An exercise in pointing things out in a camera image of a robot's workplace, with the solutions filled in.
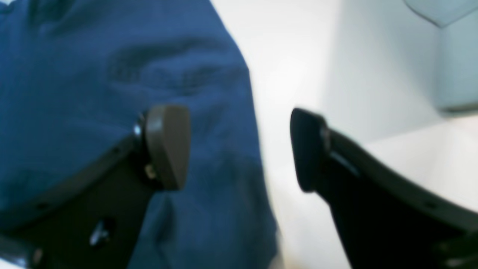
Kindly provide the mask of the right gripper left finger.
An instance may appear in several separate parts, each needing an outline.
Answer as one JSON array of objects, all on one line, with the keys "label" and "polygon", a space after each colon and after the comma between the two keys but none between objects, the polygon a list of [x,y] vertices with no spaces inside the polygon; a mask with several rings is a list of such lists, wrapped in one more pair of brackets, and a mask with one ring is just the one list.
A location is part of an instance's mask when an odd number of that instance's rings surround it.
[{"label": "right gripper left finger", "polygon": [[125,269],[151,197],[187,180],[190,112],[157,105],[76,175],[1,211],[1,261],[21,269]]}]

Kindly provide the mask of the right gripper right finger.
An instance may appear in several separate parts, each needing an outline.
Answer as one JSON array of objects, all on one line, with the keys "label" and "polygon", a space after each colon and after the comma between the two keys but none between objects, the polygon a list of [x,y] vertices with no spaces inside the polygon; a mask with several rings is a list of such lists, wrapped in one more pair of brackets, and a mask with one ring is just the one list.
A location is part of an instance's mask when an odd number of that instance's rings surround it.
[{"label": "right gripper right finger", "polygon": [[354,269],[476,269],[477,213],[405,179],[319,114],[294,108],[297,182],[328,204]]}]

